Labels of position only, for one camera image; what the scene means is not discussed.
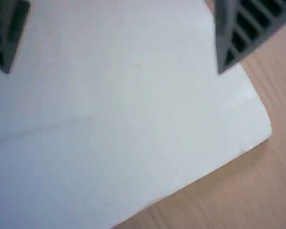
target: white paper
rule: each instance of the white paper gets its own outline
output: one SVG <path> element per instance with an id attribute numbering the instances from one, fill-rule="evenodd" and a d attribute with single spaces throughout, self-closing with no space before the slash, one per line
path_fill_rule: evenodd
<path id="1" fill-rule="evenodd" d="M 0 229 L 103 229 L 264 141 L 202 0 L 32 0 L 0 73 Z"/>

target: wooden surface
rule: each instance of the wooden surface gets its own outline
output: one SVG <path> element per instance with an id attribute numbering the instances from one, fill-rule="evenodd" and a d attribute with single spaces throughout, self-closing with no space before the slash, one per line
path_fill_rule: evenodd
<path id="1" fill-rule="evenodd" d="M 286 229 L 286 26 L 243 61 L 271 138 L 116 229 Z"/>

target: wood grain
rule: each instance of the wood grain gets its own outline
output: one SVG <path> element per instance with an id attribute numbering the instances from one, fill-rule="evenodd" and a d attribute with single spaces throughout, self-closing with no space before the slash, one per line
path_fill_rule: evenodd
<path id="1" fill-rule="evenodd" d="M 243 67 L 270 116 L 270 139 L 116 229 L 286 229 L 286 26 Z"/>

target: wooden table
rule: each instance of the wooden table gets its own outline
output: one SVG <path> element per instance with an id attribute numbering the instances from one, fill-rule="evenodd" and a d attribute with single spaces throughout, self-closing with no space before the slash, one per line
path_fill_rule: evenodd
<path id="1" fill-rule="evenodd" d="M 286 26 L 243 67 L 270 116 L 270 139 L 117 229 L 286 229 Z"/>

